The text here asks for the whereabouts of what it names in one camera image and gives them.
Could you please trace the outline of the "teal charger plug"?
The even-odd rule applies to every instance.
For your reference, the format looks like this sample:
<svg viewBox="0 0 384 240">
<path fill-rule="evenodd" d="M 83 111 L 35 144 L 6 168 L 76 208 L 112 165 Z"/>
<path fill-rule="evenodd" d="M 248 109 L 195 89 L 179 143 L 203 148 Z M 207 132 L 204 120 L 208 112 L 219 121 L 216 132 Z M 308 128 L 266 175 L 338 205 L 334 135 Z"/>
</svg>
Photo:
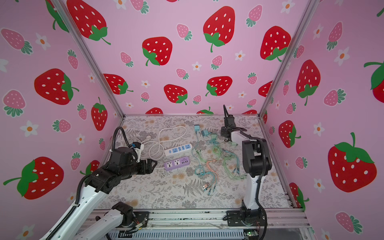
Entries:
<svg viewBox="0 0 384 240">
<path fill-rule="evenodd" d="M 201 130 L 200 125 L 194 125 L 195 133 L 198 133 Z"/>
</svg>

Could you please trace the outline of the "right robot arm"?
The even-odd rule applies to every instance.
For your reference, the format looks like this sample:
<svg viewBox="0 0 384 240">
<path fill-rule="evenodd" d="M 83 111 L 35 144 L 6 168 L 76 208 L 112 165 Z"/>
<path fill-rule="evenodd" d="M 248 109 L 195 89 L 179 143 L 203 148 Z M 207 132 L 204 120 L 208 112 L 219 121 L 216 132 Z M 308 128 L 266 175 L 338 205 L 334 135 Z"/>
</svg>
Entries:
<svg viewBox="0 0 384 240">
<path fill-rule="evenodd" d="M 259 220 L 266 221 L 267 214 L 259 201 L 262 184 L 272 169 L 272 160 L 267 141 L 246 133 L 246 129 L 236 126 L 235 117 L 224 108 L 224 123 L 221 136 L 228 142 L 236 143 L 242 148 L 243 168 L 247 175 L 247 193 L 240 208 L 241 221 L 251 224 Z"/>
</svg>

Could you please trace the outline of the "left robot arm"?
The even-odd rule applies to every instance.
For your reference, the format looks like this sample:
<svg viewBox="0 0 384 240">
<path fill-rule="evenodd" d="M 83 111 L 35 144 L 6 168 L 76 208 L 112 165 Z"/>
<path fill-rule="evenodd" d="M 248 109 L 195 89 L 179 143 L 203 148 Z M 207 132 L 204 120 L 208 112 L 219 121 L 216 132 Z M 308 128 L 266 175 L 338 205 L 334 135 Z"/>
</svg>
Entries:
<svg viewBox="0 0 384 240">
<path fill-rule="evenodd" d="M 114 228 L 128 227 L 131 234 L 145 225 L 145 222 L 139 222 L 132 206 L 119 202 L 86 230 L 79 232 L 89 215 L 121 181 L 135 175 L 152 174 L 158 164 L 152 159 L 141 160 L 144 145 L 138 142 L 117 148 L 116 138 L 119 133 L 127 140 L 124 129 L 116 128 L 109 160 L 80 180 L 75 201 L 42 237 L 44 240 L 100 240 Z"/>
</svg>

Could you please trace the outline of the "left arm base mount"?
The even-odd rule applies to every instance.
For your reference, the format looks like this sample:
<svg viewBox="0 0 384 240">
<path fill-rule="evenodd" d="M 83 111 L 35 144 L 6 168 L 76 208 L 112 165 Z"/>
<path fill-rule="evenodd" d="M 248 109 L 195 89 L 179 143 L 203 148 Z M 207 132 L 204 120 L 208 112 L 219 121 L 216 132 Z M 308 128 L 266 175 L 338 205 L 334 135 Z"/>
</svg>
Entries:
<svg viewBox="0 0 384 240">
<path fill-rule="evenodd" d="M 118 228 L 133 229 L 141 224 L 139 228 L 146 228 L 148 225 L 150 212 L 146 211 L 133 211 L 130 214 L 124 215 L 123 222 L 118 225 Z"/>
</svg>

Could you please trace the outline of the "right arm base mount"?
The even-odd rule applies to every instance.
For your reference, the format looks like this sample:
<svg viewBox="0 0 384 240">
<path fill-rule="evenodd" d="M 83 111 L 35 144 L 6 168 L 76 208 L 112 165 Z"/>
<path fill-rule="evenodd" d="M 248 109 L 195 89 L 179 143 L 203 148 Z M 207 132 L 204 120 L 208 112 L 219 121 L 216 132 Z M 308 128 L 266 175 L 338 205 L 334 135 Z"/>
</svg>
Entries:
<svg viewBox="0 0 384 240">
<path fill-rule="evenodd" d="M 264 211 L 260 210 L 251 210 L 250 212 L 232 210 L 226 212 L 223 220 L 230 227 L 264 227 L 267 216 Z"/>
</svg>

